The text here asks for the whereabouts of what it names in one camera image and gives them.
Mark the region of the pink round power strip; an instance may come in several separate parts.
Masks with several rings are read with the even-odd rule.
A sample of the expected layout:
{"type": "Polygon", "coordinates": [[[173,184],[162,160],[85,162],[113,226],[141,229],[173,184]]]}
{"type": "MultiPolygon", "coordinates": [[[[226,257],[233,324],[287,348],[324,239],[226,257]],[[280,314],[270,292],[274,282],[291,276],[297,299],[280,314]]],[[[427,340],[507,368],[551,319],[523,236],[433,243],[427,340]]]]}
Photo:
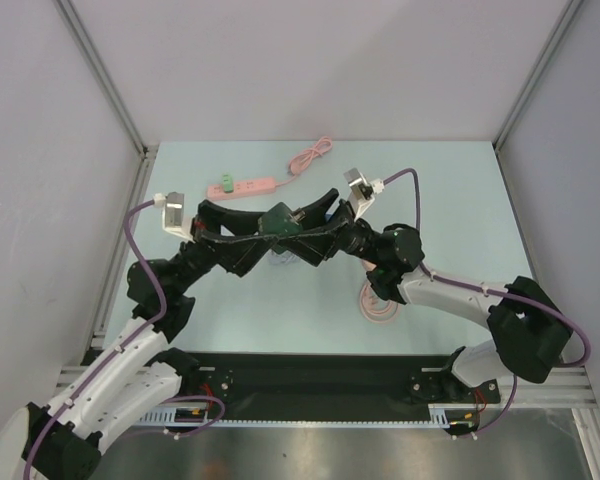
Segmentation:
{"type": "Polygon", "coordinates": [[[374,292],[368,279],[361,286],[358,304],[362,316],[370,323],[377,325],[386,325],[393,322],[401,309],[401,306],[396,302],[382,300],[374,292]]]}

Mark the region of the light blue round power strip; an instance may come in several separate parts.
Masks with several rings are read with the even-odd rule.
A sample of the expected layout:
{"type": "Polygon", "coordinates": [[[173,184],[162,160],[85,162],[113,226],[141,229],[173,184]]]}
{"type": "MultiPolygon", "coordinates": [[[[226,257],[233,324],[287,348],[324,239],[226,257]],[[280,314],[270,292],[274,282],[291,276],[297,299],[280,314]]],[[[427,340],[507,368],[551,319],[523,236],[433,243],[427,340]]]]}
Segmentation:
{"type": "Polygon", "coordinates": [[[268,260],[274,266],[283,266],[299,262],[300,258],[289,251],[285,251],[282,253],[270,251],[268,254],[268,260]]]}

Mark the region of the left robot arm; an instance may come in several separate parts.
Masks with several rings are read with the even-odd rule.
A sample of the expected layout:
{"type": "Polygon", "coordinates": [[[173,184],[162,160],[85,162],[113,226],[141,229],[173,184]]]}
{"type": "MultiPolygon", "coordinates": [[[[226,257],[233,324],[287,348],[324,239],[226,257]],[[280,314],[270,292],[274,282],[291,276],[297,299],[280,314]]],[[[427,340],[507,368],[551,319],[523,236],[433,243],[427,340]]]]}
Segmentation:
{"type": "Polygon", "coordinates": [[[23,478],[87,479],[101,458],[144,414],[172,400],[214,403],[200,395],[194,359],[172,347],[186,326],[195,300],[188,288],[215,266],[243,276],[283,237],[268,212],[222,209],[205,201],[193,218],[181,204],[156,195],[128,211],[124,235],[136,257],[127,276],[127,295],[136,306],[117,339],[60,394],[26,408],[23,478]],[[165,231],[182,238],[168,260],[147,260],[131,223],[148,208],[162,213],[165,231]]]}

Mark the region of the light green USB charger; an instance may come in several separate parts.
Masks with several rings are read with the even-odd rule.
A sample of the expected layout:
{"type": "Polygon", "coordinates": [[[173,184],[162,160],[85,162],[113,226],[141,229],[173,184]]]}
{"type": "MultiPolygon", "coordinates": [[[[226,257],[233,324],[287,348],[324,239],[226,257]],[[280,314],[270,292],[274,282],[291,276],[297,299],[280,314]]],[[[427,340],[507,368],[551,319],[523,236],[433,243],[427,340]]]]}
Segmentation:
{"type": "Polygon", "coordinates": [[[222,191],[225,194],[230,194],[234,192],[234,181],[233,177],[230,174],[223,174],[221,178],[221,186],[222,191]]]}

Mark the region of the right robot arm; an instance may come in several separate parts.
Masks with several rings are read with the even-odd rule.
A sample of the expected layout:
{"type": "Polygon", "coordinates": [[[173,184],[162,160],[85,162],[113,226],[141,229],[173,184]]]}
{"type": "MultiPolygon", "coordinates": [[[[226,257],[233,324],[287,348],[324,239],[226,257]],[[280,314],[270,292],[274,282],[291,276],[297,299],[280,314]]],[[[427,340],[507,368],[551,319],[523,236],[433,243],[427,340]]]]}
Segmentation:
{"type": "Polygon", "coordinates": [[[484,382],[504,376],[544,383],[553,369],[564,367],[561,355],[572,337],[583,345],[572,364],[587,362],[587,335],[535,280],[519,276],[509,283],[479,282],[434,270],[425,263],[418,224],[394,223],[376,231],[363,219],[388,183],[369,181],[357,170],[346,178],[348,199],[332,191],[285,214],[291,225],[285,247],[316,264],[338,252],[355,256],[365,266],[363,295],[373,294],[387,305],[440,310],[485,328],[489,340],[458,348],[439,371],[449,399],[464,401],[484,382]]]}

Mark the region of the dark green cube socket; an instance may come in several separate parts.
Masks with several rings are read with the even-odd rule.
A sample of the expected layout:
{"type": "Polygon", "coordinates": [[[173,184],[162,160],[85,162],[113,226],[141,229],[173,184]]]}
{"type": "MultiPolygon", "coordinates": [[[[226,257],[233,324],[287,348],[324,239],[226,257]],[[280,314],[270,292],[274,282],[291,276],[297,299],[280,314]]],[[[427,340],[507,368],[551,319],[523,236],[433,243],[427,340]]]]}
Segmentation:
{"type": "Polygon", "coordinates": [[[258,219],[258,232],[261,235],[290,236],[303,231],[296,213],[284,202],[279,202],[258,219]]]}

